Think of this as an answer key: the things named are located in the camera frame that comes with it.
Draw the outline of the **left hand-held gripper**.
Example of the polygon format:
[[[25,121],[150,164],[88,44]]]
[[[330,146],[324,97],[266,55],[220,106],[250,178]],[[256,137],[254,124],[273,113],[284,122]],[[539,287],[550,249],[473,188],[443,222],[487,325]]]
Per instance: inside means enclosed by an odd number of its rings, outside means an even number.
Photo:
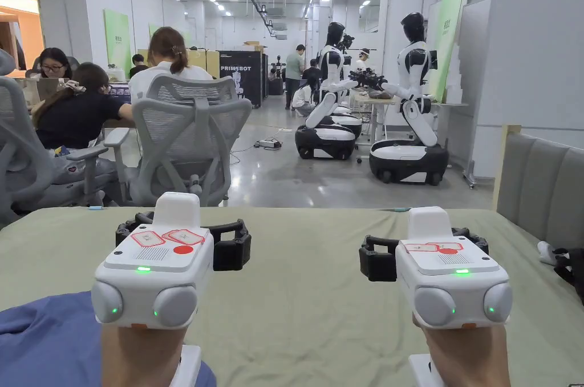
[[[118,226],[116,247],[95,271],[95,318],[123,328],[188,329],[213,270],[241,271],[251,244],[242,219],[203,228],[198,196],[166,192],[155,211]],[[203,366],[201,348],[183,341],[170,386],[195,386]]]

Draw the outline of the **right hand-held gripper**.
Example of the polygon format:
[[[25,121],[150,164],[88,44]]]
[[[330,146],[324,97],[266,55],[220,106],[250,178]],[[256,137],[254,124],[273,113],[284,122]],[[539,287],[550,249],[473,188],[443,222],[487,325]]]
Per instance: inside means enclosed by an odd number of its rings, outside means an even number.
[[[508,273],[489,256],[484,237],[451,227],[440,207],[410,209],[402,240],[365,236],[359,262],[369,281],[398,282],[425,329],[489,328],[509,319]]]

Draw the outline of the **person's right hand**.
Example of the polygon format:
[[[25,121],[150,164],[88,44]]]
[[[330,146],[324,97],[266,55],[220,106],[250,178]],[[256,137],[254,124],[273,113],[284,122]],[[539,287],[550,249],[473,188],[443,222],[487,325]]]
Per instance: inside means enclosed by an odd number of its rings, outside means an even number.
[[[420,328],[428,361],[413,356],[414,373],[423,386],[511,386],[505,325],[475,329]]]

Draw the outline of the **person's left hand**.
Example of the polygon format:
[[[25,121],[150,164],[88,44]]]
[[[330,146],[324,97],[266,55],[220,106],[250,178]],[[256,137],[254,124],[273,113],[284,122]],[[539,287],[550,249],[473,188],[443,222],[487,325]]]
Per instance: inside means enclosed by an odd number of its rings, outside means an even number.
[[[102,325],[102,386],[170,386],[187,329]]]

